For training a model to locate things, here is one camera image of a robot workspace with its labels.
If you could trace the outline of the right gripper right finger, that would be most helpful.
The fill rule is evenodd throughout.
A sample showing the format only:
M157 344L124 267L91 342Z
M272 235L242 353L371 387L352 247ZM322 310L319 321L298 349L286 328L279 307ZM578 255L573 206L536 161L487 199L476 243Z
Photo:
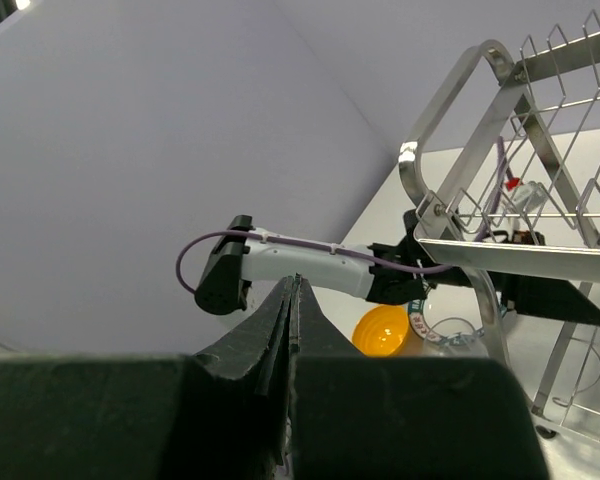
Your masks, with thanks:
M524 393L484 358L361 354L310 283L290 310L297 479L546 479Z

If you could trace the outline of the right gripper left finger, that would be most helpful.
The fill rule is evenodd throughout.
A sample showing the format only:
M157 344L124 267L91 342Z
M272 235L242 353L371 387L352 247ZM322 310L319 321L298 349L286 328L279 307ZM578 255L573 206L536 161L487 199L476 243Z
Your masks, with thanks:
M0 479L272 478L299 285L193 355L0 354Z

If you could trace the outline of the white plate green rim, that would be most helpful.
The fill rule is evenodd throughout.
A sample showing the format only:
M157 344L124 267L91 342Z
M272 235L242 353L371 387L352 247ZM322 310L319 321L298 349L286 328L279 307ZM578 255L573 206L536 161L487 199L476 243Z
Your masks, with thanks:
M425 301L413 300L407 304L406 312L413 332L425 340L430 332L430 327L425 319Z

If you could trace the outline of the clear glass cup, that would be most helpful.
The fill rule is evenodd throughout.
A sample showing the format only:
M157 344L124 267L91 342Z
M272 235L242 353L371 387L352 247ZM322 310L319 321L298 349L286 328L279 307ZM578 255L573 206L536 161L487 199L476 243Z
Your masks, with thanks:
M447 358L488 356L481 330L459 317L448 317L435 323L424 337L422 354Z

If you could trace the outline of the orange plastic bowl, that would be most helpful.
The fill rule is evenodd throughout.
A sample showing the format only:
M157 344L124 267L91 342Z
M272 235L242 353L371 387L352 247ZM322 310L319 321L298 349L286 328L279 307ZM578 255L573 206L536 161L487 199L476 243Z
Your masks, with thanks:
M370 357L398 356L410 336L407 311L399 305L379 305L365 313L356 324L351 341Z

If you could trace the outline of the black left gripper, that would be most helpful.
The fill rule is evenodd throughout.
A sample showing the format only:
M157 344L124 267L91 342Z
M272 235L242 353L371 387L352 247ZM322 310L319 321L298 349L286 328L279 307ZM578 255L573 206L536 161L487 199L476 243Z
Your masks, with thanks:
M400 266L431 268L436 265L414 238L417 225L413 210L403 215L406 235L395 246L374 243L371 250L378 260L387 260ZM532 235L512 221L505 229L486 234L486 240L500 244L532 245L535 240L545 243L539 233ZM369 267L372 284L369 301L378 304L400 305L413 300L425 300L429 291L440 285L470 288L472 283L459 267L442 272L407 273L378 263ZM533 277L490 271L495 290L501 293L502 303L519 315L559 320L600 327L600 308L586 294L567 280Z

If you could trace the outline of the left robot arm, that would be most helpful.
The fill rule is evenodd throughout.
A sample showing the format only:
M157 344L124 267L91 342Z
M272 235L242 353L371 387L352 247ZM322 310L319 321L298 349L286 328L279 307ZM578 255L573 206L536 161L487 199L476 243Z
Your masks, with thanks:
M218 241L198 285L181 285L214 315L245 309L253 283L291 275L392 306L425 300L438 285L471 287L461 268L433 262L417 244L414 211L406 212L404 221L406 233L396 245L350 247L273 234L256 228L251 216L238 215L215 233ZM566 280L496 272L488 278L502 304L522 315L600 327L600 307Z

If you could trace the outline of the stainless steel dish rack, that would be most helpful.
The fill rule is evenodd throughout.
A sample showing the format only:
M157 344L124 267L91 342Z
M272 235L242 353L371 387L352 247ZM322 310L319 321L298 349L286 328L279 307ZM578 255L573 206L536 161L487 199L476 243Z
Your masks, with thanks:
M480 64L497 92L442 179L425 179L425 148ZM414 238L433 262L470 278L489 356L538 347L538 386L529 407L544 437L568 435L600 447L600 327L508 309L488 273L567 280L600 307L600 17L577 37L555 25L517 54L498 41L467 49L401 145L403 188L416 208ZM528 214L506 210L504 183L541 182L548 200ZM514 221L545 243L500 244L486 234Z

